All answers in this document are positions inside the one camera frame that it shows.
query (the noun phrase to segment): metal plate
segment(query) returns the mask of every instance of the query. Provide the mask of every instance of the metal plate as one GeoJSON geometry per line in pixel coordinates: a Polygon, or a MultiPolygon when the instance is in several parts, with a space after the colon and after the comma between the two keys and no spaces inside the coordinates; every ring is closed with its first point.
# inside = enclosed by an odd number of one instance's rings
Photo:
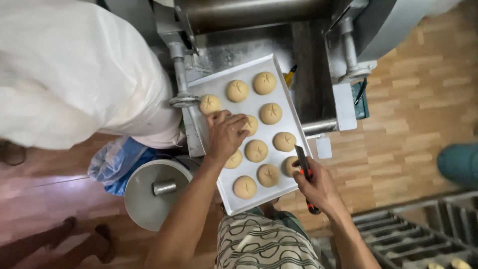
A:
{"type": "MultiPolygon", "coordinates": [[[[217,181],[224,207],[229,215],[238,214],[297,189],[294,179],[286,176],[283,167],[284,160],[289,156],[295,156],[296,153],[295,151],[282,152],[276,150],[272,144],[272,139],[279,132],[290,132],[297,138],[297,145],[304,148],[305,154],[310,156],[311,153],[274,54],[192,81],[189,83],[189,90],[198,96],[214,94],[221,100],[222,109],[228,109],[233,114],[253,115],[259,122],[256,134],[247,137],[239,147],[243,155],[242,163],[236,169],[222,169],[217,181]],[[253,88],[253,79],[258,73],[264,71],[271,72],[277,78],[278,83],[275,90],[270,94],[259,95],[253,88]],[[243,80],[249,86],[249,96],[239,103],[233,103],[226,97],[226,86],[234,79],[243,80]],[[282,108],[282,119],[274,125],[264,124],[259,117],[261,106],[269,102],[277,103],[282,108]],[[260,163],[250,162],[244,155],[245,145],[254,139],[264,141],[269,148],[269,154],[260,163]],[[257,180],[257,170],[264,164],[272,164],[281,171],[279,183],[271,188],[262,186],[257,180]],[[234,181],[240,176],[250,176],[256,181],[257,193],[249,200],[240,199],[233,192],[234,181]]],[[[197,106],[191,109],[191,116],[198,124],[199,139],[203,147],[207,148],[209,142],[206,118],[197,106]]]]}

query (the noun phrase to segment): bucket lid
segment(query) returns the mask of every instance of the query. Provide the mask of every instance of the bucket lid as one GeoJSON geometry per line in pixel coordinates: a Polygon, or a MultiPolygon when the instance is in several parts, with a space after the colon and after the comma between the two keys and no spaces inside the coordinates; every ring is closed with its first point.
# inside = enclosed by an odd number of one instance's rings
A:
{"type": "Polygon", "coordinates": [[[150,231],[159,231],[170,208],[176,204],[179,192],[184,190],[193,175],[181,164],[171,160],[156,160],[140,166],[130,177],[124,192],[124,203],[130,218],[150,231]],[[176,192],[153,195],[155,181],[174,179],[176,192]]]}

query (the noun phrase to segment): wooden floor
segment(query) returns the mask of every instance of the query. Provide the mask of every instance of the wooden floor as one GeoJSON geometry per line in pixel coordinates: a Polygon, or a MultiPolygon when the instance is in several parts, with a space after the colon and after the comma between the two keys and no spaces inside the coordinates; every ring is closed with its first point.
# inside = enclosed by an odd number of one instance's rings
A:
{"type": "MultiPolygon", "coordinates": [[[[351,212],[455,190],[435,159],[446,145],[473,140],[478,120],[478,3],[425,18],[373,70],[367,87],[370,118],[352,131],[330,133],[328,167],[351,212]]],[[[155,233],[139,228],[123,199],[107,194],[86,175],[91,157],[113,137],[96,134],[69,151],[29,149],[26,162],[0,164],[0,244],[40,232],[75,215],[83,230],[110,225],[117,257],[81,268],[139,268],[155,233]]],[[[294,213],[312,232],[327,225],[312,216],[298,191],[277,208],[294,213]]],[[[220,215],[211,205],[194,268],[212,268],[220,215]]]]}

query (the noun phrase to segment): patterned shirt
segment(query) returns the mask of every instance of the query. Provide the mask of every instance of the patterned shirt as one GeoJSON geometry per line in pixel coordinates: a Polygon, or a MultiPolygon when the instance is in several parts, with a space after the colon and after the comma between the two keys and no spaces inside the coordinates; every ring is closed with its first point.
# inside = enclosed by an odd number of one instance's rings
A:
{"type": "Polygon", "coordinates": [[[217,250],[216,269],[323,269],[307,238],[249,213],[221,221],[217,250]]]}

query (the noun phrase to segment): dough sheeter machine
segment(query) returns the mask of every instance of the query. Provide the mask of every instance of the dough sheeter machine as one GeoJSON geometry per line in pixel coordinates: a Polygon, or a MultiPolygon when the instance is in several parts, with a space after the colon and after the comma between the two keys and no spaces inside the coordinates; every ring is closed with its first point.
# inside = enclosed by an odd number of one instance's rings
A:
{"type": "Polygon", "coordinates": [[[274,53],[307,138],[356,129],[350,83],[366,78],[434,0],[104,0],[176,78],[189,154],[204,155],[187,83],[274,53]]]}

